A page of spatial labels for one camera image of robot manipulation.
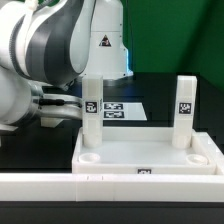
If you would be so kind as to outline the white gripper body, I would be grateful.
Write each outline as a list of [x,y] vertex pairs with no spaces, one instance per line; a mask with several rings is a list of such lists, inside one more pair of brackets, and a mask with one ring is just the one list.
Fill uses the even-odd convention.
[[3,88],[0,94],[0,130],[14,131],[36,118],[81,119],[82,99],[63,94],[46,94],[37,85]]

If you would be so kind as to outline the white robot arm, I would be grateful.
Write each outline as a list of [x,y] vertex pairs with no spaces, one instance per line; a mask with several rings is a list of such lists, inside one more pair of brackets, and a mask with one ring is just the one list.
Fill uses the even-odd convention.
[[46,94],[84,76],[112,84],[133,75],[121,0],[0,1],[0,124],[80,119],[78,97]]

